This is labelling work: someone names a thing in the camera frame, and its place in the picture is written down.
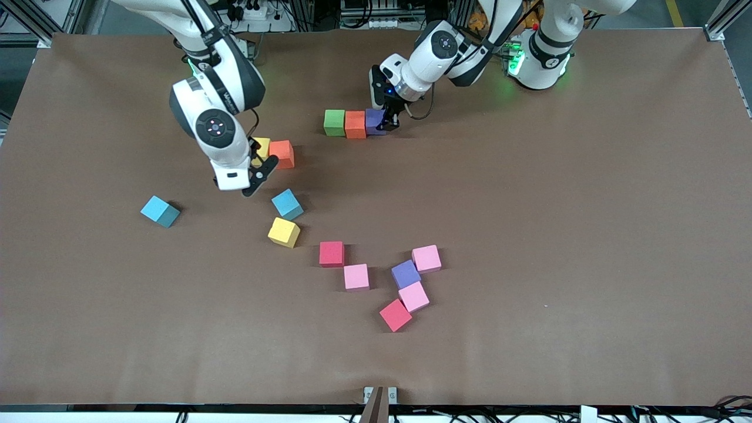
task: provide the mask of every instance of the pink cube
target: pink cube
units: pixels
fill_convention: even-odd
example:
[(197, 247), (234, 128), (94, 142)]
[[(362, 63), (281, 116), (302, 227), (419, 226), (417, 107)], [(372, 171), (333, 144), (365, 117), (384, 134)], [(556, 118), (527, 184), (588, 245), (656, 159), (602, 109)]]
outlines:
[(354, 264), (344, 267), (344, 289), (347, 292), (367, 291), (369, 288), (367, 265)]
[(402, 298), (405, 308), (410, 313), (428, 306), (429, 303), (426, 290), (423, 289), (423, 284), (420, 282), (415, 282), (399, 290), (399, 297)]
[(413, 261), (418, 273), (430, 273), (441, 269), (441, 259), (438, 258), (438, 248), (435, 245), (415, 248)]

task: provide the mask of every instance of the red cube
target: red cube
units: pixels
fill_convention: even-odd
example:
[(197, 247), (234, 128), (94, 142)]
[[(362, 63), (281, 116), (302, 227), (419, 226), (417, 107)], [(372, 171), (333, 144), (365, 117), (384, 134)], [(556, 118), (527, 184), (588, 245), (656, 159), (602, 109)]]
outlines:
[(388, 306), (384, 307), (379, 314), (392, 332), (396, 332), (400, 327), (405, 326), (405, 323), (408, 323), (413, 318), (405, 306), (402, 305), (402, 301), (400, 300), (392, 301)]
[(344, 243), (324, 241), (319, 244), (319, 264), (321, 267), (344, 266)]
[(280, 160), (277, 169), (291, 169), (295, 167), (295, 151), (290, 141), (272, 141), (269, 143), (269, 155), (277, 156)]

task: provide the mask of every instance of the green cube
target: green cube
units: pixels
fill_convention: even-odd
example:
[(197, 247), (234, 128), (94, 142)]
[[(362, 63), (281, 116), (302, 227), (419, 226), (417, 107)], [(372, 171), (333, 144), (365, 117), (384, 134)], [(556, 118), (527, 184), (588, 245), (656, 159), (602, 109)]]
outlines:
[(328, 136), (344, 136), (344, 110), (324, 112), (324, 132)]

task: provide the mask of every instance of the purple cube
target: purple cube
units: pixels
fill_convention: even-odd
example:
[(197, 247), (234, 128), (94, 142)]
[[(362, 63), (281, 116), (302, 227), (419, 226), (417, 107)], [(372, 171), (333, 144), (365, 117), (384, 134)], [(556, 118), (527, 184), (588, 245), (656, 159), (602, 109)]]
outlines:
[(397, 282), (399, 289), (407, 288), (415, 282), (420, 282), (420, 274), (415, 269), (415, 263), (412, 260), (405, 261), (392, 268), (392, 276)]
[(376, 129), (376, 126), (381, 124), (381, 120), (383, 118), (384, 118), (383, 110), (367, 108), (365, 110), (365, 134), (366, 135), (386, 135), (387, 131), (380, 131)]

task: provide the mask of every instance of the blue cube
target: blue cube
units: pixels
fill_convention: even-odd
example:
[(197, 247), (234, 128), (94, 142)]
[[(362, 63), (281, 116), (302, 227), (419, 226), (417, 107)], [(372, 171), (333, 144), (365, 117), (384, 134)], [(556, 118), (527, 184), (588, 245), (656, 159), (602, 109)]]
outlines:
[(392, 268), (392, 277), (399, 289), (407, 288), (415, 282), (420, 282), (420, 274), (412, 260), (400, 263)]
[(383, 110), (375, 110), (373, 108), (367, 108), (365, 110), (365, 134), (366, 135), (386, 135), (387, 131), (378, 130), (376, 126), (381, 125), (381, 121), (384, 119)]
[(180, 212), (158, 196), (152, 196), (141, 209), (141, 214), (164, 227), (170, 227)]
[(291, 221), (303, 214), (303, 208), (293, 195), (293, 192), (288, 188), (275, 198), (271, 199), (274, 203), (274, 207), (280, 212), (280, 216), (286, 221)]

